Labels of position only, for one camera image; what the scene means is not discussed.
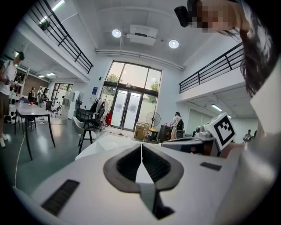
sign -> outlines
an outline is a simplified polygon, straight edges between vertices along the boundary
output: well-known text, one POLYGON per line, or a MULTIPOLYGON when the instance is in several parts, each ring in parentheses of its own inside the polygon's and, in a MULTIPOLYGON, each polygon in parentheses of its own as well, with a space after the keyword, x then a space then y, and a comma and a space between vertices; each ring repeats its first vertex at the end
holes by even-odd
POLYGON ((93 88, 92 94, 96 94, 97 93, 97 87, 93 88))

sneaker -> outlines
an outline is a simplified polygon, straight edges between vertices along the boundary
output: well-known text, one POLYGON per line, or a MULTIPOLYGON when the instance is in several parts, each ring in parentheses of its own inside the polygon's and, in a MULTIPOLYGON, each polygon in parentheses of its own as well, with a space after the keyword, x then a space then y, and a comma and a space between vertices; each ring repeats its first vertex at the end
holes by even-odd
POLYGON ((8 140, 8 137, 4 133, 2 133, 1 137, 4 139, 4 141, 8 140))
POLYGON ((5 148, 5 147, 6 147, 5 142, 4 142, 4 139, 3 139, 3 138, 0 138, 0 146, 1 146, 2 148, 5 148))

person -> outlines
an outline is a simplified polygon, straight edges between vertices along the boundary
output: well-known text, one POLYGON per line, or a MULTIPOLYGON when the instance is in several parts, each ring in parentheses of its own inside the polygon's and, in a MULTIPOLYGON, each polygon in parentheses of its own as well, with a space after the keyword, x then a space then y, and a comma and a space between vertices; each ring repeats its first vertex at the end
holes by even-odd
POLYGON ((172 133, 171 133, 171 140, 176 139, 177 136, 177 131, 178 130, 183 130, 184 128, 184 123, 182 121, 182 117, 180 116, 179 112, 176 112, 173 121, 170 123, 170 126, 173 127, 172 133))
MULTIPOLYGON (((253 97, 271 74, 279 53, 268 29, 250 6, 244 0, 188 0, 187 11, 178 7, 175 12, 183 27, 197 21, 197 27, 204 31, 240 36, 244 47, 240 69, 247 93, 253 97)), ((262 135, 259 122, 257 137, 262 135)), ((241 146, 230 143, 228 149, 241 146)))
POLYGON ((46 107, 46 102, 49 100, 49 98, 47 96, 47 93, 48 93, 48 88, 45 88, 44 92, 41 96, 42 103, 41 103, 41 106, 40 106, 43 109, 46 107))
POLYGON ((31 91, 30 91, 29 94, 28 94, 28 101, 29 101, 29 102, 33 102, 33 101, 34 101, 34 99, 33 99, 33 98, 35 98, 35 92, 34 92, 34 90, 35 90, 35 87, 32 87, 32 88, 31 88, 31 91))
POLYGON ((4 140, 7 140, 3 133, 3 126, 4 116, 9 115, 10 87, 16 86, 16 82, 13 81, 17 74, 16 65, 19 65, 24 58, 23 52, 18 52, 14 60, 7 60, 0 70, 0 145, 2 148, 6 146, 4 140))
POLYGON ((243 141, 244 142, 248 142, 252 139, 252 136, 251 136, 251 130, 248 130, 248 133, 245 134, 244 138, 243 138, 243 141))
POLYGON ((42 94, 43 94, 43 90, 42 90, 42 87, 40 87, 40 89, 37 91, 37 102, 38 103, 39 103, 39 98, 42 94))

metal railing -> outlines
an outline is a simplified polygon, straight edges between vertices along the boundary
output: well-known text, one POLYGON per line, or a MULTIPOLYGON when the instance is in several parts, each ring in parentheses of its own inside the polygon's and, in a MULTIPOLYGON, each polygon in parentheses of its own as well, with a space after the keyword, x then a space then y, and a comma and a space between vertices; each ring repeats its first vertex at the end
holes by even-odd
POLYGON ((60 47, 79 64, 87 73, 93 64, 81 51, 75 41, 66 31, 60 20, 46 0, 37 1, 28 12, 33 21, 60 47))
POLYGON ((180 82, 180 93, 236 69, 240 66, 242 60, 243 45, 240 43, 180 82))

shorts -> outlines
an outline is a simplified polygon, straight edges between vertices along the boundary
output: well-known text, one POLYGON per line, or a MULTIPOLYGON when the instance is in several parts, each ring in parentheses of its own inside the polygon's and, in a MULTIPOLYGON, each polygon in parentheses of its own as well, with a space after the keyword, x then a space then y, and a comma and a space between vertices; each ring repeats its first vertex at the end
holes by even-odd
POLYGON ((9 115, 9 101, 9 96, 0 92, 0 118, 4 118, 4 116, 9 115))

